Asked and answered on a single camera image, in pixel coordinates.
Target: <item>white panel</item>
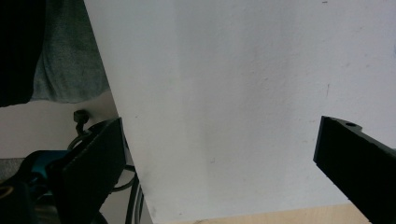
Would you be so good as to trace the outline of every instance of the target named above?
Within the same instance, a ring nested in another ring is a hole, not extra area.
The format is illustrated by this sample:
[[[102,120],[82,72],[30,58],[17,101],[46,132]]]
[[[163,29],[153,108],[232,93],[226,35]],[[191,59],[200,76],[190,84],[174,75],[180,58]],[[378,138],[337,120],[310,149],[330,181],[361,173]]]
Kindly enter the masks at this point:
[[[396,2],[86,0],[155,223],[344,203],[319,119],[396,146]]]

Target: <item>gray towel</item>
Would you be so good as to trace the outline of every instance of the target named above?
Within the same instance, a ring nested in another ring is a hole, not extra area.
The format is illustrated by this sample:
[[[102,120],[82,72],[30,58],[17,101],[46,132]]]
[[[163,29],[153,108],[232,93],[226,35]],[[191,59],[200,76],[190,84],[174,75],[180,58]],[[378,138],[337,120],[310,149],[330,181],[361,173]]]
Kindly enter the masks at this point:
[[[83,0],[49,0],[32,100],[78,103],[109,89]]]

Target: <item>dark fabric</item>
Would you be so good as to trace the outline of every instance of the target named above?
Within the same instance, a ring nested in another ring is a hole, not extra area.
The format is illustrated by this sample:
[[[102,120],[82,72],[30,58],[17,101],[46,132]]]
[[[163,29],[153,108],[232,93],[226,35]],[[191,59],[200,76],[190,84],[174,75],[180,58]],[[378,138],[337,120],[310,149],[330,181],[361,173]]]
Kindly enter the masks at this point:
[[[47,3],[46,33],[32,100],[78,103],[109,90],[83,0]]]
[[[0,106],[24,104],[32,97],[45,10],[45,0],[0,1]]]

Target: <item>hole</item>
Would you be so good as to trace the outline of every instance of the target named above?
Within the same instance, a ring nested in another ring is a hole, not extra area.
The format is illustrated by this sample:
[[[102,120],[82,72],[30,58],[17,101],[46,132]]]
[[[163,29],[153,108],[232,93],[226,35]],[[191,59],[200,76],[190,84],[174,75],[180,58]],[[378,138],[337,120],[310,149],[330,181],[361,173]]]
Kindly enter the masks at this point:
[[[349,127],[356,127],[356,126],[358,126],[358,125],[356,125],[356,124],[354,124],[354,123],[346,123],[346,125],[349,126]]]
[[[0,199],[6,198],[9,194],[11,194],[12,190],[14,190],[14,188],[11,186],[0,187]]]

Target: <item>wooden surface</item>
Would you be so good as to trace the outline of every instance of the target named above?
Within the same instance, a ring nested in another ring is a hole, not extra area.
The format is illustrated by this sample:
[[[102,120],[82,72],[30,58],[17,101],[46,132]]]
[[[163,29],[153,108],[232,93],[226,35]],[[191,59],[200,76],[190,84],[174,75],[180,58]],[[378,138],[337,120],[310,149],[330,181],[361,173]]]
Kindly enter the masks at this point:
[[[169,224],[366,224],[367,218],[353,205],[341,204],[286,212],[225,217]]]

